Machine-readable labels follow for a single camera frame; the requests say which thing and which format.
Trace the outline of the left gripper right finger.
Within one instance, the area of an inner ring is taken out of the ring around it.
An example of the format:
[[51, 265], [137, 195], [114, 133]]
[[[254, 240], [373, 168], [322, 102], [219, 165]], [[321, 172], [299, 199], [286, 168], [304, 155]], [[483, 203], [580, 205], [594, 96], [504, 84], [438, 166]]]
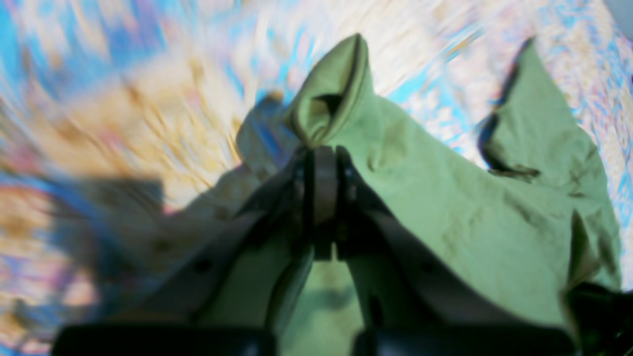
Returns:
[[398, 221], [341, 146], [324, 148], [324, 257], [346, 262], [365, 329], [355, 356], [575, 356], [568, 335], [511, 315]]

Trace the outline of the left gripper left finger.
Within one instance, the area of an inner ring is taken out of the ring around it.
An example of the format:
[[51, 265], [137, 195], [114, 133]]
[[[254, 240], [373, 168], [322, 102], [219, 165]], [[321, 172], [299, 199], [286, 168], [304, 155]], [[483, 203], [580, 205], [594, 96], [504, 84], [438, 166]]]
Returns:
[[206, 245], [117, 318], [68, 326], [54, 356], [275, 356], [315, 260], [315, 179], [300, 148]]

